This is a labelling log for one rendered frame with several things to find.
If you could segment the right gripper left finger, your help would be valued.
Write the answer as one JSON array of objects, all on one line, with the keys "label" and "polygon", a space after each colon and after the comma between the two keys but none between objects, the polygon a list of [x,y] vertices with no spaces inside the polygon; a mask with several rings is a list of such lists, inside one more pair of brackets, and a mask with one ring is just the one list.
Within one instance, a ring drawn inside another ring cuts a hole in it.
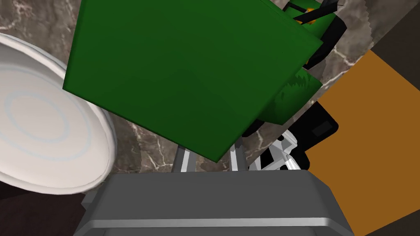
[{"label": "right gripper left finger", "polygon": [[171,172],[195,172],[196,160],[195,152],[178,145]]}]

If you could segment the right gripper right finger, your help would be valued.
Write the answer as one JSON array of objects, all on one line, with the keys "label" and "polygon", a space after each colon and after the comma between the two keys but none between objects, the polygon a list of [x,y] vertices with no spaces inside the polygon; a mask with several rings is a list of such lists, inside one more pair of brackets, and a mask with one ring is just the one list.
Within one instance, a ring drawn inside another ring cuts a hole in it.
[{"label": "right gripper right finger", "polygon": [[229,157],[230,171],[248,171],[248,163],[244,154],[242,137],[239,137],[238,140],[230,147]]}]

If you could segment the green box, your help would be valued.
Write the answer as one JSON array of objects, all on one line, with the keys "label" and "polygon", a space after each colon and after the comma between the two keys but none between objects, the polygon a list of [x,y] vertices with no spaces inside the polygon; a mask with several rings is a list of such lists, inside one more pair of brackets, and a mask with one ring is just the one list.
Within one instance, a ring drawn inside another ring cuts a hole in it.
[{"label": "green box", "polygon": [[217,162],[320,45],[270,0],[82,0],[63,88]]}]

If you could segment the green black orange object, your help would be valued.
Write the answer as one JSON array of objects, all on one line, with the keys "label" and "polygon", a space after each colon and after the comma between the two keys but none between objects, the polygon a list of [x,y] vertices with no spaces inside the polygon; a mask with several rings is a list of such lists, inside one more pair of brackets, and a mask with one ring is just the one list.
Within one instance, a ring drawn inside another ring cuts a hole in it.
[{"label": "green black orange object", "polygon": [[292,118],[320,89],[321,82],[308,70],[324,60],[347,30],[345,22],[335,12],[339,0],[288,0],[282,11],[304,29],[322,41],[321,46],[292,76],[279,94],[259,117],[251,123],[242,137],[255,133],[264,123],[283,125]]}]

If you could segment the white round plate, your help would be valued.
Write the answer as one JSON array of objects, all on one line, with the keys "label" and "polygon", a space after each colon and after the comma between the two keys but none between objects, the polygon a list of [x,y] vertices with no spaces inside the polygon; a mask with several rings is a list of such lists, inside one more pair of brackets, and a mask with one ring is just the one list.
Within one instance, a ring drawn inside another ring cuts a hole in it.
[{"label": "white round plate", "polygon": [[0,182],[67,195],[102,183],[116,159],[108,112],[65,91],[66,65],[0,33]]}]

